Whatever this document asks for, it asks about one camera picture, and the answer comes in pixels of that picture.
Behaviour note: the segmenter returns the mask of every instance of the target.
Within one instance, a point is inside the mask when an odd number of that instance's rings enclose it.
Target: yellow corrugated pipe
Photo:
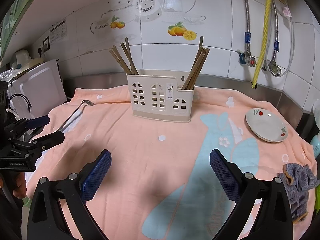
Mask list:
[[[260,68],[262,65],[262,61],[264,59],[264,54],[266,52],[267,41],[268,41],[268,24],[269,24],[269,15],[270,15],[270,5],[271,5],[271,0],[267,0],[266,1],[266,9],[264,12],[263,37],[262,37],[261,52],[260,52],[258,63],[256,65],[256,69],[254,71],[254,76],[252,79],[252,88],[256,87]]]

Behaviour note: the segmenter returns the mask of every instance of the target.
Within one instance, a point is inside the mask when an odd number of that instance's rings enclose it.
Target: metal spoon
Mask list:
[[[77,107],[77,109],[68,117],[68,119],[59,127],[57,131],[62,130],[65,124],[69,121],[69,119],[75,114],[75,112],[84,104],[86,103],[88,106],[94,106],[95,103],[91,102],[90,100],[82,100],[81,104]]]

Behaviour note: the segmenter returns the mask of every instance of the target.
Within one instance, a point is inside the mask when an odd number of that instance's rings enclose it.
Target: bundle of chopsticks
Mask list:
[[[121,57],[121,55],[115,45],[112,46],[112,49],[109,50],[109,52],[111,53],[111,55],[115,58],[115,60],[119,63],[119,65],[122,67],[122,69],[128,75],[139,75],[139,73],[138,73],[138,71],[132,61],[128,38],[125,38],[125,45],[123,42],[120,45],[121,45],[125,55],[127,56],[127,59],[129,60],[131,69],[124,62],[123,58]]]
[[[196,84],[196,80],[200,74],[200,71],[204,65],[204,62],[209,54],[209,49],[202,47],[203,36],[200,37],[199,49],[196,55],[196,58],[193,62],[191,71],[183,84],[181,90],[193,90]]]

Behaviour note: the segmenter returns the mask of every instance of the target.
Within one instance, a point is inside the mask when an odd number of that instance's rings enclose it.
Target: beige plastic basket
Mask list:
[[[171,122],[189,122],[193,90],[180,90],[188,72],[138,70],[127,75],[133,115]]]

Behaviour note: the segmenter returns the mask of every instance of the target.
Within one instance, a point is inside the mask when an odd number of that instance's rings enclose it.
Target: white plate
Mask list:
[[[267,142],[282,142],[288,137],[287,126],[272,112],[253,108],[246,113],[245,119],[256,136]]]

